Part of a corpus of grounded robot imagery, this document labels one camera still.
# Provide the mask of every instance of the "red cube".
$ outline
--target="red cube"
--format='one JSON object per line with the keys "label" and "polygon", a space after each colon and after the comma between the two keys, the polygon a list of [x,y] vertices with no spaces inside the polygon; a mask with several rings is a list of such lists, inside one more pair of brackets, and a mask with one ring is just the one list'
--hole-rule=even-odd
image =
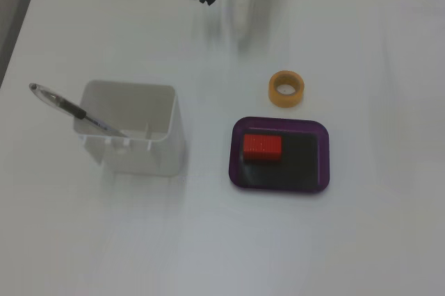
{"label": "red cube", "polygon": [[281,136],[244,135],[243,156],[245,161],[279,161],[281,154]]}

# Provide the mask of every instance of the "masking tape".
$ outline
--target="masking tape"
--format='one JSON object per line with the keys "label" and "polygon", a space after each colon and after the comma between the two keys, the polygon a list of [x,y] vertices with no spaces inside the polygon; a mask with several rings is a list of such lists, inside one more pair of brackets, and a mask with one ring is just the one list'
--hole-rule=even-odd
{"label": "masking tape", "polygon": [[[277,89],[280,85],[290,85],[295,89],[292,94],[282,94]],[[272,76],[269,81],[269,99],[276,106],[289,108],[299,104],[303,92],[305,90],[305,82],[299,74],[283,70]]]}

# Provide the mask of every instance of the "white surface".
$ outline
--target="white surface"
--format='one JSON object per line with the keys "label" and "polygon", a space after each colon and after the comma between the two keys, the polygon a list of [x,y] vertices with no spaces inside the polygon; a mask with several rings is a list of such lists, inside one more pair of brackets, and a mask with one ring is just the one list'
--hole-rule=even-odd
{"label": "white surface", "polygon": [[[438,5],[264,0],[258,33],[237,44],[224,0],[32,0],[0,89],[1,294],[440,295],[444,66],[441,49],[420,55],[443,47]],[[397,6],[434,13],[437,29],[412,10],[393,15]],[[414,68],[425,70],[404,74]],[[297,108],[268,100],[281,69],[305,80]],[[28,89],[35,81],[78,101],[92,79],[176,87],[181,176],[110,176],[71,119]],[[311,197],[232,186],[232,126],[248,115],[325,125],[329,188]]]}

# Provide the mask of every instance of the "pen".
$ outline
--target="pen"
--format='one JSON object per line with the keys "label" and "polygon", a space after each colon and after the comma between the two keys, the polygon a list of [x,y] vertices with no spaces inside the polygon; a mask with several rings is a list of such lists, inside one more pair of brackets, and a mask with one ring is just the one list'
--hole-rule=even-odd
{"label": "pen", "polygon": [[107,136],[119,136],[121,138],[126,138],[127,136],[122,134],[117,129],[114,129],[109,124],[97,119],[96,117],[93,117],[91,114],[77,106],[76,104],[73,104],[71,101],[66,100],[62,96],[56,94],[55,92],[51,91],[49,88],[46,88],[42,85],[31,83],[29,85],[29,88],[33,92],[33,94],[36,95],[38,99],[46,103],[47,105],[50,105],[58,110],[61,110],[62,112],[72,115],[73,117],[85,122],[86,124],[89,124],[90,126],[95,127],[96,129],[99,129],[102,133],[104,133]]}

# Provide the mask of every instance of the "pen holder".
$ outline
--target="pen holder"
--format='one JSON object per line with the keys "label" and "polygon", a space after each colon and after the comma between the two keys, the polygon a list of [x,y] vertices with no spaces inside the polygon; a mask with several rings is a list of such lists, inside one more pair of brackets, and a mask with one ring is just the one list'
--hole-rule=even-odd
{"label": "pen holder", "polygon": [[80,106],[128,136],[107,136],[75,120],[74,130],[96,162],[120,173],[179,173],[185,140],[173,87],[91,81],[83,91]]}

